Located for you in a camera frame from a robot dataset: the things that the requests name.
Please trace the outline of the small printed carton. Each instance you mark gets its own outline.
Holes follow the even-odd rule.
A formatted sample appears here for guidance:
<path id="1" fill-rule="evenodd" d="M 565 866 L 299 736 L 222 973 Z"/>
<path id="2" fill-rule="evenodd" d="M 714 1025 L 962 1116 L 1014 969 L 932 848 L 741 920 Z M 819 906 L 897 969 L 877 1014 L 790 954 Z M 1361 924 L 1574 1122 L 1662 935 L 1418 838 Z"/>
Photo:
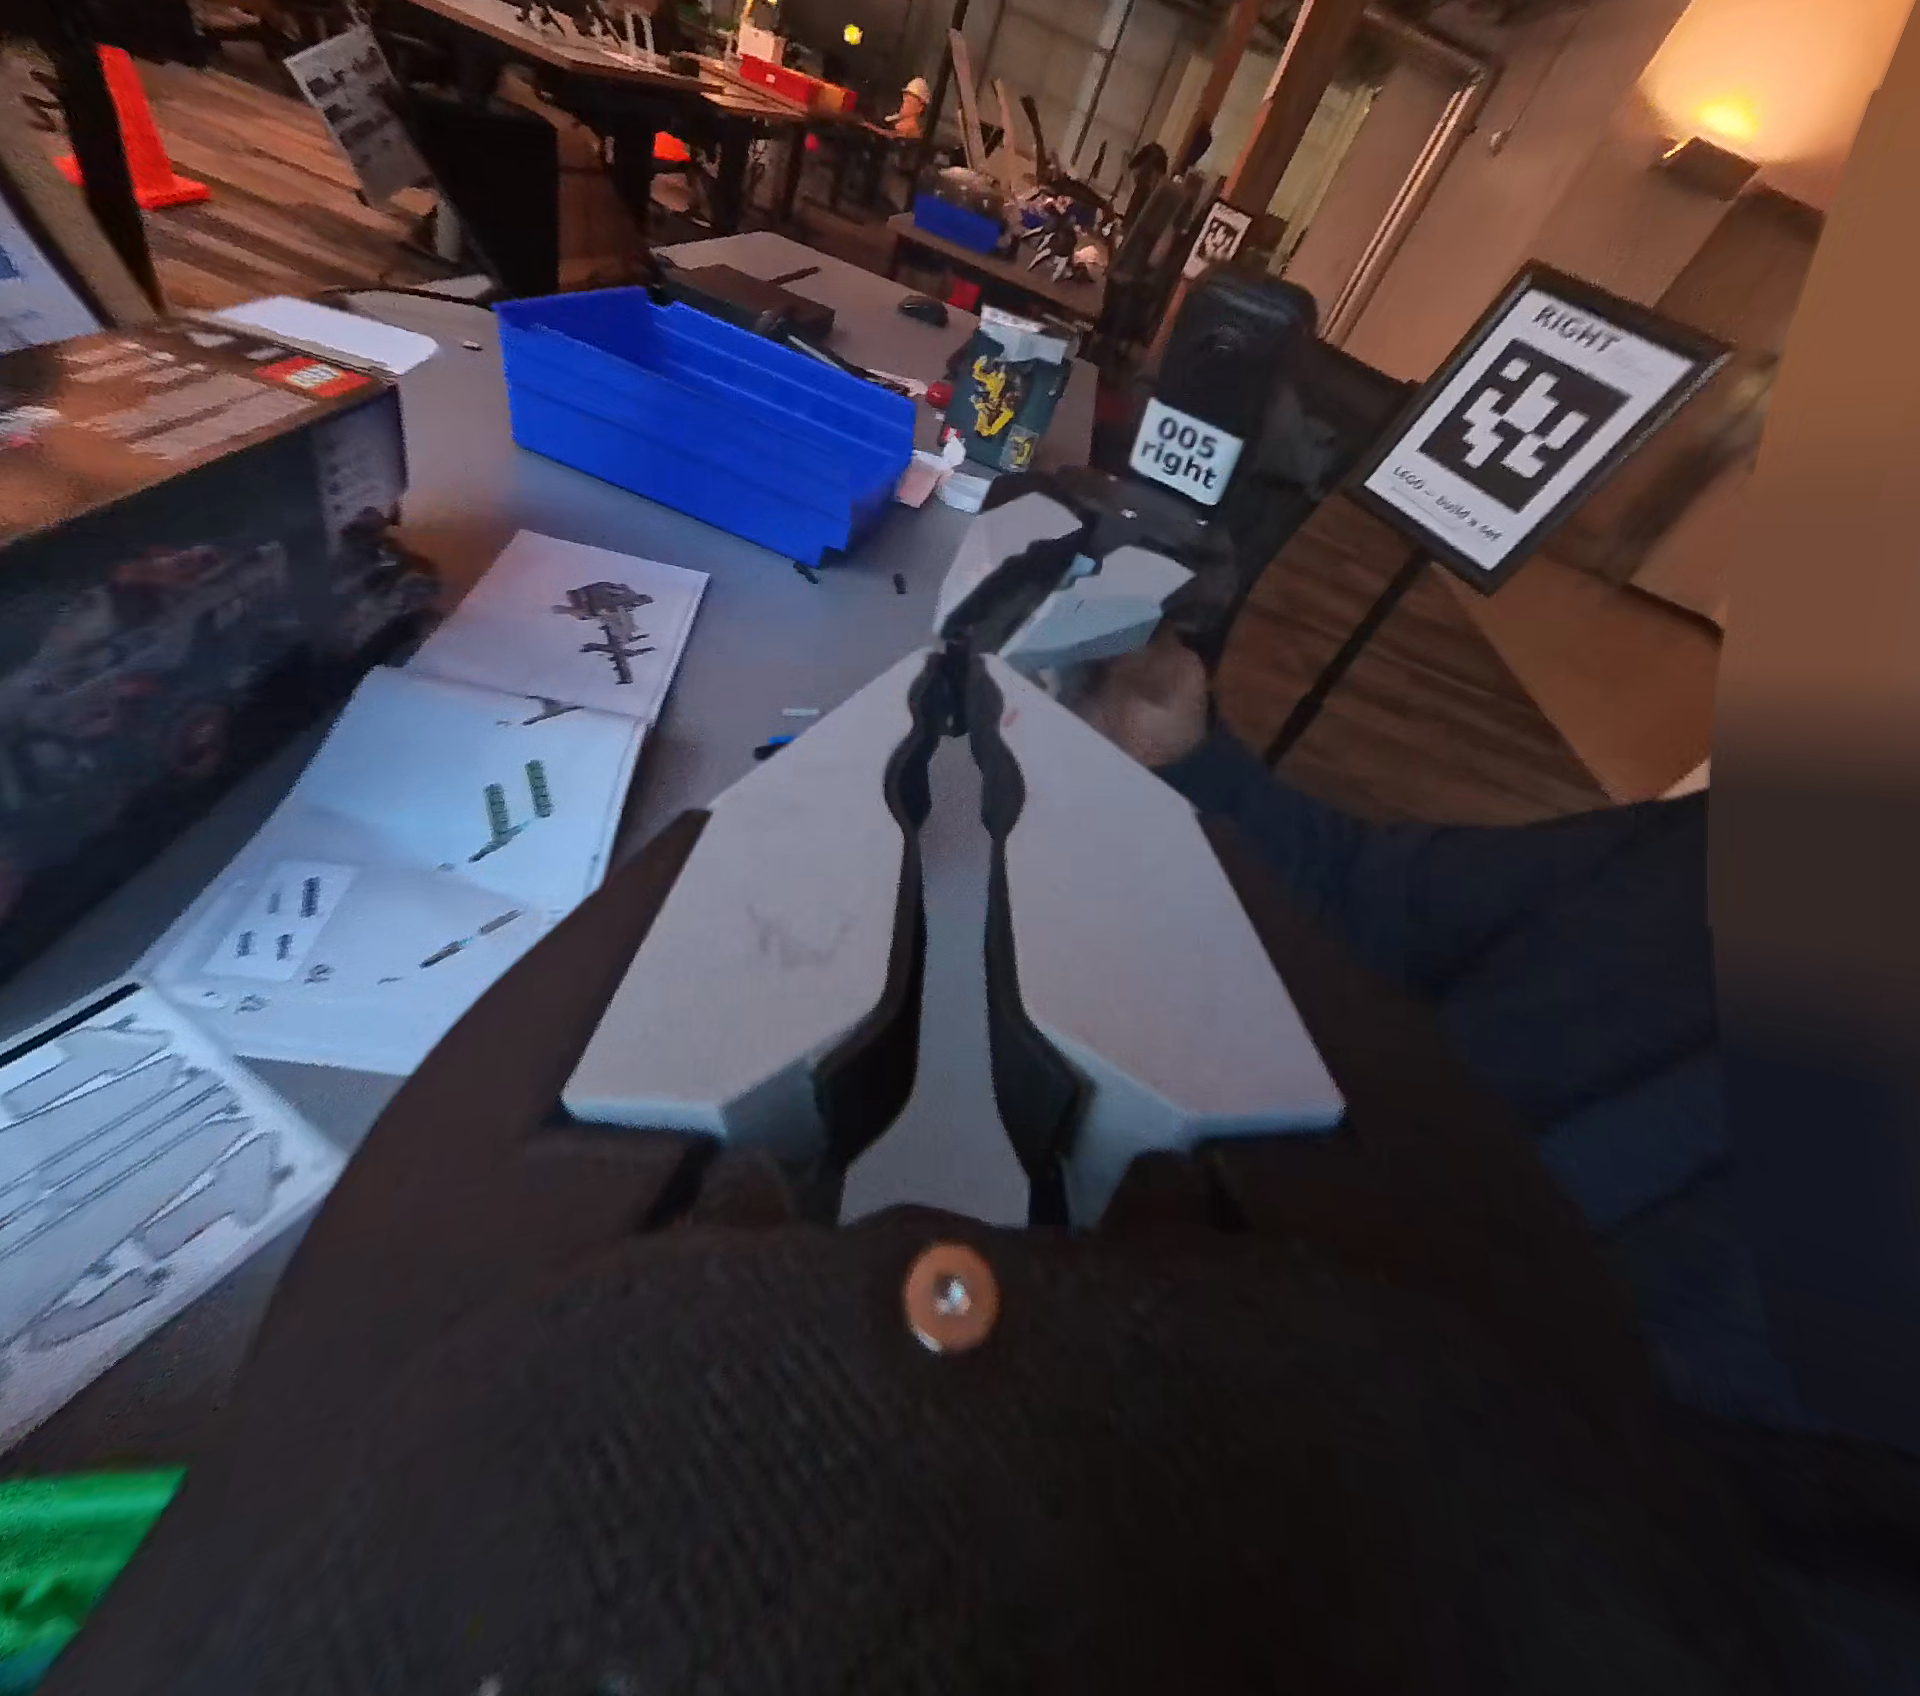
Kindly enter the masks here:
<path id="1" fill-rule="evenodd" d="M 1042 446 L 1072 378 L 1078 339 L 1063 322 L 993 306 L 950 357 L 944 426 L 981 475 L 1036 473 Z"/>

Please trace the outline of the white sticker sheet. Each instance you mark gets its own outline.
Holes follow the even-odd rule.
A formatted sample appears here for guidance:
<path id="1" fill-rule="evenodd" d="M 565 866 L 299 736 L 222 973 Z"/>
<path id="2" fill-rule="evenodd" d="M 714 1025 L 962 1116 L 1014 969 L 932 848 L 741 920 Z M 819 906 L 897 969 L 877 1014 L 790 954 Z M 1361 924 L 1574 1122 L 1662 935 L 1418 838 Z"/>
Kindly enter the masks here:
<path id="1" fill-rule="evenodd" d="M 7 1038 L 3 1448 L 308 1219 L 344 1161 L 147 984 Z"/>

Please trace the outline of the white paper sheet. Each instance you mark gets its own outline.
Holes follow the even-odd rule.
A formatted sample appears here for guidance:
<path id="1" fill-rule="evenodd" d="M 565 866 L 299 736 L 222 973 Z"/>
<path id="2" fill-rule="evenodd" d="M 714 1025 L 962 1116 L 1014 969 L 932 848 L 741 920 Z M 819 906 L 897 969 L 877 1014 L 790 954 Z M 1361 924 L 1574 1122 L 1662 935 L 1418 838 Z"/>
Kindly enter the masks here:
<path id="1" fill-rule="evenodd" d="M 265 340 L 313 349 L 393 380 L 423 369 L 441 349 L 435 339 L 380 318 L 287 294 L 206 312 L 205 318 Z"/>

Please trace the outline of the green plastic bin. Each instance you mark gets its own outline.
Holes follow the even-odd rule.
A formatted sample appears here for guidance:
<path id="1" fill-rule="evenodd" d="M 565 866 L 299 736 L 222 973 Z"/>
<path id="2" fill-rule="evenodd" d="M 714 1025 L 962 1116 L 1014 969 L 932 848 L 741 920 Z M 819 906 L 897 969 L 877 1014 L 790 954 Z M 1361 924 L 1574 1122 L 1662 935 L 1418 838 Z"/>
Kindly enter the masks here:
<path id="1" fill-rule="evenodd" d="M 3 1693 L 36 1693 L 177 1499 L 186 1468 L 3 1482 Z"/>

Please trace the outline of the black lego set box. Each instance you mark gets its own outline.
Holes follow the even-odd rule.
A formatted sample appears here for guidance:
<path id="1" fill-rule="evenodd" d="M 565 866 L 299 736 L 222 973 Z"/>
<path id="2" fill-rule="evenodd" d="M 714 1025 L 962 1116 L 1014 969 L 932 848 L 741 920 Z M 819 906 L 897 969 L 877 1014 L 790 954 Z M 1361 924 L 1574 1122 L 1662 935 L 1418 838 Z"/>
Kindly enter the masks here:
<path id="1" fill-rule="evenodd" d="M 3 367 L 12 980 L 424 629 L 403 390 L 182 317 Z"/>

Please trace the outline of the wall lamp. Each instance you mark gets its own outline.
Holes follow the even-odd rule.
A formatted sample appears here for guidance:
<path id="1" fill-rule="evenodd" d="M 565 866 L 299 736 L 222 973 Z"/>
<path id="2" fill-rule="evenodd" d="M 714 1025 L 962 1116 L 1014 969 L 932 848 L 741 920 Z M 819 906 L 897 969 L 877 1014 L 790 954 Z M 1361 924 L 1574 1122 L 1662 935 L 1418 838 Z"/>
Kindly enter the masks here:
<path id="1" fill-rule="evenodd" d="M 1654 160 L 1654 172 L 1694 197 L 1732 202 L 1762 170 L 1754 148 L 1762 120 L 1750 101 L 1722 96 L 1699 105 L 1688 129 Z"/>

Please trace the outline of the flat black device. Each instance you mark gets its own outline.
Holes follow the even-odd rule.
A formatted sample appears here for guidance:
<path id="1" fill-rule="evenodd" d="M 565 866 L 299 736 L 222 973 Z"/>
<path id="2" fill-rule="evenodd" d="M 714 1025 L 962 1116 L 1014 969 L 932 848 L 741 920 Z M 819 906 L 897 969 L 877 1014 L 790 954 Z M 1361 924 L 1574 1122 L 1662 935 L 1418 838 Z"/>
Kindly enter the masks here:
<path id="1" fill-rule="evenodd" d="M 765 340 L 827 344 L 837 326 L 835 308 L 729 265 L 689 268 L 661 257 L 654 261 L 653 288 L 664 302 L 683 304 Z"/>

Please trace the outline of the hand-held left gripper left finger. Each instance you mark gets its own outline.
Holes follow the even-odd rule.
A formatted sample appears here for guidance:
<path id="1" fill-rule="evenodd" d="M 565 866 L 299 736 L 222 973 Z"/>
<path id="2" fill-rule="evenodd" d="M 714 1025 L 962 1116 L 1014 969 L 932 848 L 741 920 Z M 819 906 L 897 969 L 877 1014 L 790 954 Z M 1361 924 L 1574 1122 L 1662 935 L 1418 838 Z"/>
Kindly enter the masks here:
<path id="1" fill-rule="evenodd" d="M 572 1124 L 763 1157 L 845 1220 L 919 1080 L 950 685 L 924 645 L 709 805 L 563 1089 Z"/>

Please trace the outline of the person's right forearm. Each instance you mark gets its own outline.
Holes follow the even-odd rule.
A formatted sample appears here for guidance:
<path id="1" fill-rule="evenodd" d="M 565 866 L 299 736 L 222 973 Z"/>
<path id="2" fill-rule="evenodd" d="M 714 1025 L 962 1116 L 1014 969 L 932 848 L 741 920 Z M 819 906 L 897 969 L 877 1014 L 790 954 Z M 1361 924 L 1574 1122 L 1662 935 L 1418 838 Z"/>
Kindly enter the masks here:
<path id="1" fill-rule="evenodd" d="M 1598 1234 L 1731 1222 L 1706 790 L 1517 826 L 1377 822 L 1227 733 L 1160 775 L 1438 1014 Z"/>

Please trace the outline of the person's right hand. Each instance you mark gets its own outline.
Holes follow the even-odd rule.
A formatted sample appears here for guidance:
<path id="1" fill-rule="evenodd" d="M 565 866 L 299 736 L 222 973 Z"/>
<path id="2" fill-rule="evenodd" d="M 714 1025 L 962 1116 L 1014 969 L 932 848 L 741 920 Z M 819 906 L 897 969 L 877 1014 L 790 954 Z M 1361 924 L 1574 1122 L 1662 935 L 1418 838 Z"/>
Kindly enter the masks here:
<path id="1" fill-rule="evenodd" d="M 1094 665 L 1075 713 L 1141 768 L 1165 773 L 1211 735 L 1209 670 L 1185 641 L 1158 632 L 1141 649 Z"/>

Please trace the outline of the blue plastic bin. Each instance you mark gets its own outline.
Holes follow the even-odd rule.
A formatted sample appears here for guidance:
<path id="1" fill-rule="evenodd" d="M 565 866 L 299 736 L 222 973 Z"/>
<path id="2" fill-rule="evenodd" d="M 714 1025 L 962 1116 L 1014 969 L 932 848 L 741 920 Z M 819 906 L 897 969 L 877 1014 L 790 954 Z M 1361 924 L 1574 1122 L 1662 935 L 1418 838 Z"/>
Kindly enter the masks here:
<path id="1" fill-rule="evenodd" d="M 493 318 L 522 450 L 804 567 L 872 533 L 914 458 L 912 401 L 644 288 Z"/>

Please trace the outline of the framed tag sign on stand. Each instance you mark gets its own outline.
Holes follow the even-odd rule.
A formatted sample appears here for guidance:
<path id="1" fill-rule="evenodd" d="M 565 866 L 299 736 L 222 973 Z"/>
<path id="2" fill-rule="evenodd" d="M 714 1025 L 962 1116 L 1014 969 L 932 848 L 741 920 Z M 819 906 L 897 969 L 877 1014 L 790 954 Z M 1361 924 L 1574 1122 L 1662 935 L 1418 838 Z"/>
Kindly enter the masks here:
<path id="1" fill-rule="evenodd" d="M 1344 494 L 1405 556 L 1266 742 L 1286 761 L 1429 573 L 1491 598 L 1732 363 L 1688 322 L 1525 265 L 1377 440 Z"/>

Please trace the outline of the red box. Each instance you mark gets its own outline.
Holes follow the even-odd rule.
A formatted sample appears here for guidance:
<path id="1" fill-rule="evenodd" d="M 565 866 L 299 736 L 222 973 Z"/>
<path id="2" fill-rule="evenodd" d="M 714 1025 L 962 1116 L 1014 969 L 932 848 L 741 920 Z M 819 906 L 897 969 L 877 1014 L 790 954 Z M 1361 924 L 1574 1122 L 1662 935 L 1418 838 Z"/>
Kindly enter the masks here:
<path id="1" fill-rule="evenodd" d="M 853 88 L 824 76 L 806 75 L 804 70 L 767 57 L 741 57 L 736 75 L 745 84 L 794 105 L 810 116 L 849 116 L 859 108 L 859 96 Z"/>

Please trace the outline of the open instruction booklet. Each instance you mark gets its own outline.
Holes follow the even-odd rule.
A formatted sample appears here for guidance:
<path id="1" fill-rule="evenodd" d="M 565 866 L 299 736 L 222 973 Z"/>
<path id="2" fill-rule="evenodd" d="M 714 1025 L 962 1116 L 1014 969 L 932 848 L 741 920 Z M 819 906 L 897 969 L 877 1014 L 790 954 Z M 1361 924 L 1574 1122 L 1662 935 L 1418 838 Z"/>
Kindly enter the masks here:
<path id="1" fill-rule="evenodd" d="M 415 1073 L 607 881 L 704 573 L 516 533 L 375 667 L 141 978 L 249 1061 Z"/>

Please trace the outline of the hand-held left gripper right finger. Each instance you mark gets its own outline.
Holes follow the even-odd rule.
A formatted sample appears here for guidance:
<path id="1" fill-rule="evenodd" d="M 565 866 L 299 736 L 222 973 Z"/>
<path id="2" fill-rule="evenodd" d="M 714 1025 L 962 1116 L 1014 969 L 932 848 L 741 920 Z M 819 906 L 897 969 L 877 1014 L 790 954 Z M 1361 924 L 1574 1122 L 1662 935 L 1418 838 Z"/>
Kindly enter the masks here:
<path id="1" fill-rule="evenodd" d="M 1093 1228 L 1145 1157 L 1336 1131 L 1343 1091 L 1191 802 L 996 654 L 968 665 L 964 722 L 1028 1222 Z"/>

